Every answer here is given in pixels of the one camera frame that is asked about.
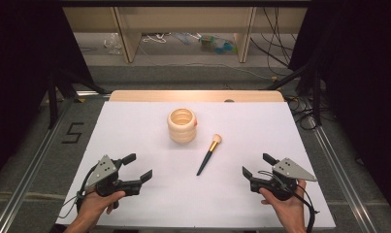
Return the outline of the dark curtain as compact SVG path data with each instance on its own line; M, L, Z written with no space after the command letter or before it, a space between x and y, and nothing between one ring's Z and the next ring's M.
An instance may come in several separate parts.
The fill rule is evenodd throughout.
M54 0L0 0L0 172L16 152L49 86L73 97L92 84L81 50Z
M290 63L315 55L333 112L391 207L391 0L310 0Z

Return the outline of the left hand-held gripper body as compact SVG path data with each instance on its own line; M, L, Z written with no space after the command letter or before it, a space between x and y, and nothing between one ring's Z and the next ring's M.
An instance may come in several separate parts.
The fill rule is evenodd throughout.
M121 159L110 159L106 154L89 171L83 183L83 191L95 190L100 196L109 196L124 191L126 196L139 195L142 187L140 180L124 182L120 180L119 169L124 166Z

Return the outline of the white table cover sheet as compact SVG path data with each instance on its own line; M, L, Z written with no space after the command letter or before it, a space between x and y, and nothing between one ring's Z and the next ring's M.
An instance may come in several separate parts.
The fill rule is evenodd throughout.
M288 157L312 169L289 107L284 102L189 103L197 117L197 135L179 145L169 137L167 117L178 102L107 102L99 115L78 172L68 191L75 197L87 172L103 155L112 159L135 153L137 158L119 170L124 181L147 171L152 178L137 196L120 200L101 227L178 229L278 228L274 210L250 190L242 167L254 176L271 171L264 161ZM197 171L214 134L222 142L200 176Z

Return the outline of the person's left hand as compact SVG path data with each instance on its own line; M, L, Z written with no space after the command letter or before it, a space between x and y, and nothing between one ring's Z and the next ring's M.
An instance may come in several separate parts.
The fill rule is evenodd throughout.
M117 191L109 196L102 197L95 191L86 195L74 221L90 221L94 226L102 213L109 215L114 210L114 203L125 196L124 191Z

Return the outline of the light wooden shelf unit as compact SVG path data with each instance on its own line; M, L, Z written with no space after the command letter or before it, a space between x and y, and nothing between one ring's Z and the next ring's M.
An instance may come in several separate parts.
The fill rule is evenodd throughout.
M282 7L65 7L64 14L75 32L116 33L124 60L134 61L144 33L232 33L239 61L246 62L250 35L300 32L307 10Z

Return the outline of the bag of colourful items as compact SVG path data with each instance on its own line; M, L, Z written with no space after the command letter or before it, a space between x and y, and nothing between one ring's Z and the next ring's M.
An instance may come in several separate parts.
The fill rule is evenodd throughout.
M237 48L231 41L218 38L212 35L202 35L199 39L201 47L205 50L213 51L217 54L223 54L225 52L237 53Z

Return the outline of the black handled makeup brush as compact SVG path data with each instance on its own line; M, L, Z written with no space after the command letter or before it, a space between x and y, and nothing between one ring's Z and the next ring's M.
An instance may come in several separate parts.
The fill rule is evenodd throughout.
M213 137L212 137L212 143L197 171L197 176L200 176L203 172L203 170L205 169L205 167L207 166L209 160L211 159L212 157L212 154L213 154L213 151L215 150L215 148L222 142L222 137L219 135L219 134L214 134Z

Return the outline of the cream ribbed cup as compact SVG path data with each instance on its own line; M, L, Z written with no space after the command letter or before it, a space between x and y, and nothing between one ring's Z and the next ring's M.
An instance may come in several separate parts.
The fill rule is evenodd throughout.
M170 138L178 144L188 144L197 134L197 118L195 114L185 108L171 111L167 117Z

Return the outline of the clear plastic bag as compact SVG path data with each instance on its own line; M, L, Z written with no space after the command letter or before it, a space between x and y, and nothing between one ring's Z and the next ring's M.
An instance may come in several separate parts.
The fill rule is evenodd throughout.
M117 33L112 33L109 38L104 40L104 47L108 50L109 54L122 54L122 45Z

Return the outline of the black metal stand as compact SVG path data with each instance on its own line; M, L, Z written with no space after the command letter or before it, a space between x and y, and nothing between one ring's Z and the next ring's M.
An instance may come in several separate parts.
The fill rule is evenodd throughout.
M285 78L265 87L265 90L276 90L287 83L292 82L296 78L300 78L297 84L296 91L299 95L312 94L312 116L316 126L321 125L320 118L320 78L315 65L310 62Z
M98 94L111 94L110 91L96 85L93 80L84 79L69 70L53 70L48 77L49 129L52 129L58 121L56 90L59 90L64 98L78 98L79 95L73 87L74 83L80 83Z

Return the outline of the person's right hand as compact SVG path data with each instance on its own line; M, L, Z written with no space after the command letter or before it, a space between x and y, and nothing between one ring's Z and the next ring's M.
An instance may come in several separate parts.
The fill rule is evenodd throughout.
M293 225L305 226L304 203L297 197L292 197L286 201L280 201L271 191L265 188L260 188L259 192L264 197L261 203L273 207L283 227Z

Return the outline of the aluminium floor rail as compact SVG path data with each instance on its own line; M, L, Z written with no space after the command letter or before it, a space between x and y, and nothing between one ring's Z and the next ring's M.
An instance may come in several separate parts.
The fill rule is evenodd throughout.
M7 204L3 211L0 213L0 233L8 233L16 214L23 203L23 200L35 180L41 166L49 152L49 148L56 136L56 132L62 122L62 119L67 114L73 100L64 100L61 107L58 109L58 117L55 123L48 128L46 134L37 147L36 152L31 157L31 161L25 167L25 172L20 177L19 183L17 184L14 191L6 197Z
M313 117L309 119L314 134L321 146L326 159L334 173L334 176L342 190L343 196L349 205L358 225L363 233L377 233L376 227L372 221L366 206L363 204L360 196L355 190L348 174L345 172L332 144L330 143L323 127Z

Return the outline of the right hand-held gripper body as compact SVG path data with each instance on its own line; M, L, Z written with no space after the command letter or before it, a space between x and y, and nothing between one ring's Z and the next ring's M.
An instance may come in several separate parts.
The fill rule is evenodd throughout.
M272 166L271 172L260 171L260 174L267 175L270 179L263 180L255 178L252 175L252 178L249 180L250 190L258 193L260 188L266 188L280 201L288 200L293 196L298 185L298 180L317 181L315 175L305 170L290 158L278 160L278 163Z

